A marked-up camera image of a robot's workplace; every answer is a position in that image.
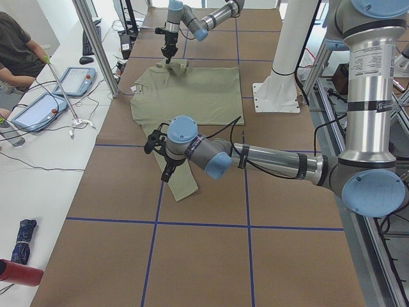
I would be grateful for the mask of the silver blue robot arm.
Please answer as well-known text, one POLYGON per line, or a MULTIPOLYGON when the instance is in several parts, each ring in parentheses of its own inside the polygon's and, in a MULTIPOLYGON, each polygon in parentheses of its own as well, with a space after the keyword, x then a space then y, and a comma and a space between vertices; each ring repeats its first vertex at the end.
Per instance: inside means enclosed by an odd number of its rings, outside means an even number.
POLYGON ((405 32, 407 11, 407 1, 330 2, 326 43, 350 51, 346 144, 337 157, 308 157, 214 139, 202 135, 185 115, 173 118, 166 132, 155 129, 144 151, 164 158, 165 182, 185 161, 215 179, 232 164, 253 166, 274 177, 326 187, 362 216, 394 213, 408 195, 389 151, 394 49, 405 32))
POLYGON ((195 16, 191 7, 183 4, 181 1, 170 1, 167 8, 166 23, 163 27, 155 29, 155 34, 164 35, 165 44, 161 51, 166 59, 166 63, 170 64, 171 59, 178 51, 178 33, 181 23, 187 27, 197 41, 201 42, 219 24, 230 18, 239 17, 244 2, 239 0, 226 1, 223 7, 199 19, 195 16))

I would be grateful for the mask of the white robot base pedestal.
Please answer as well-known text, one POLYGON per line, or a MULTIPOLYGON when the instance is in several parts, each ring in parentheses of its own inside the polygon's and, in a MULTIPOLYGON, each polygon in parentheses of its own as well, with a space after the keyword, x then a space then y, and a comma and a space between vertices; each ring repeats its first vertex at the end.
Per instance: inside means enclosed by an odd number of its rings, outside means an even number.
POLYGON ((288 1, 270 75, 252 85, 255 112, 300 112, 295 77, 319 8, 315 0, 288 1))

